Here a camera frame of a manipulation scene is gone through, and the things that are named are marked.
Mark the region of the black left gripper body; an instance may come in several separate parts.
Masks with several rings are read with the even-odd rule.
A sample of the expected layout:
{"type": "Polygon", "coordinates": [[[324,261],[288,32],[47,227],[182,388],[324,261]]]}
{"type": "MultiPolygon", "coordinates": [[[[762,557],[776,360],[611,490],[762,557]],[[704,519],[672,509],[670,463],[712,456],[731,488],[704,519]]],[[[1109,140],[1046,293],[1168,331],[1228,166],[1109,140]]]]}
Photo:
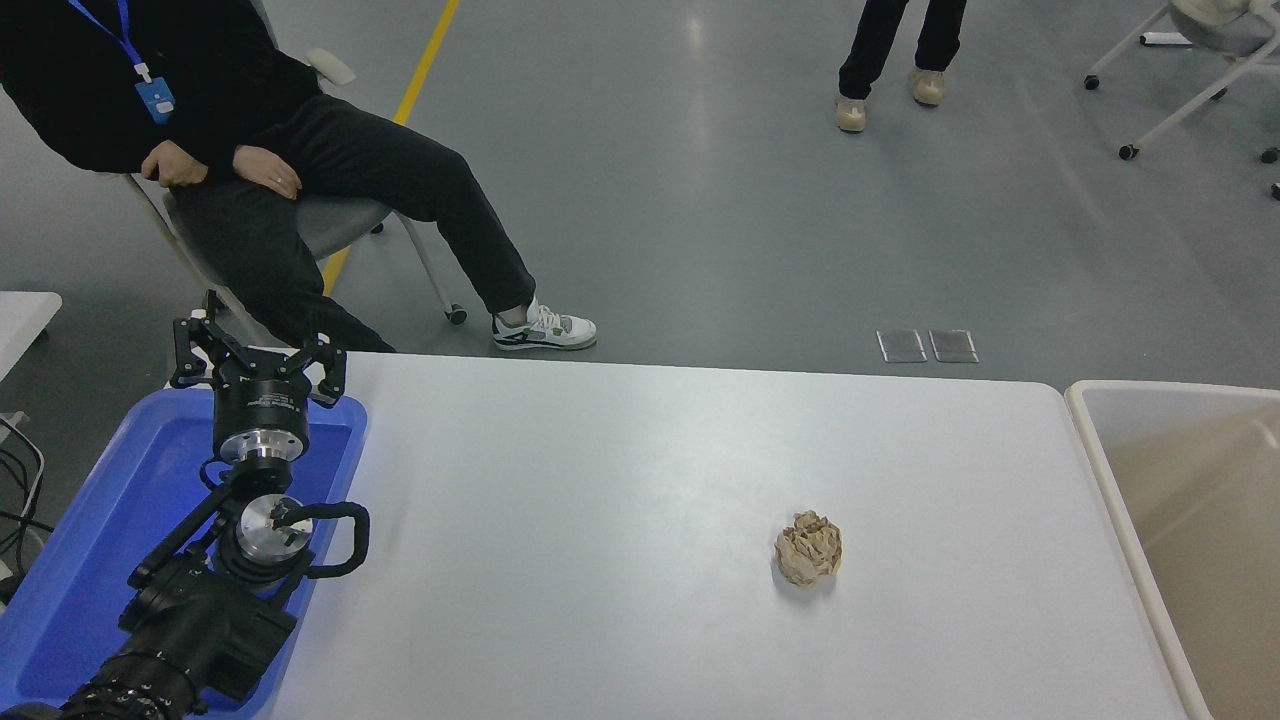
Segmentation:
{"type": "Polygon", "coordinates": [[[212,380],[214,441],[225,443],[252,430],[283,430],[306,443],[311,388],[303,373],[257,378],[237,363],[218,366],[212,380]]]}

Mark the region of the seated person's left hand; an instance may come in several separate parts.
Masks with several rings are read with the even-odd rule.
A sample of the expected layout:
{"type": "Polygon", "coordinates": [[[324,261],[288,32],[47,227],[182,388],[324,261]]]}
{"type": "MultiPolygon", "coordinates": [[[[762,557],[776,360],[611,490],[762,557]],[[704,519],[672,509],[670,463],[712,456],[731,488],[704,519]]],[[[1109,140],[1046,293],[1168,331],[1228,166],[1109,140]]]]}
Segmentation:
{"type": "Polygon", "coordinates": [[[233,154],[232,167],[236,174],[244,181],[260,184],[291,201],[300,197],[301,178],[275,152],[259,146],[241,145],[233,154]]]}

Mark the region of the seated person's right hand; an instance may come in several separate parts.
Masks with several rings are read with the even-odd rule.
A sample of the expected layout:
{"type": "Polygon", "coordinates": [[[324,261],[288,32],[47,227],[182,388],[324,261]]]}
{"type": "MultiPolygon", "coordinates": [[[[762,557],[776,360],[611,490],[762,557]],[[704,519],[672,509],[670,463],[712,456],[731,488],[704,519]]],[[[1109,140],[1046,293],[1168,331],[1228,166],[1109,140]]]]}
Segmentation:
{"type": "Polygon", "coordinates": [[[166,140],[142,160],[140,176],[164,188],[186,187],[204,183],[209,177],[209,167],[166,140]]]}

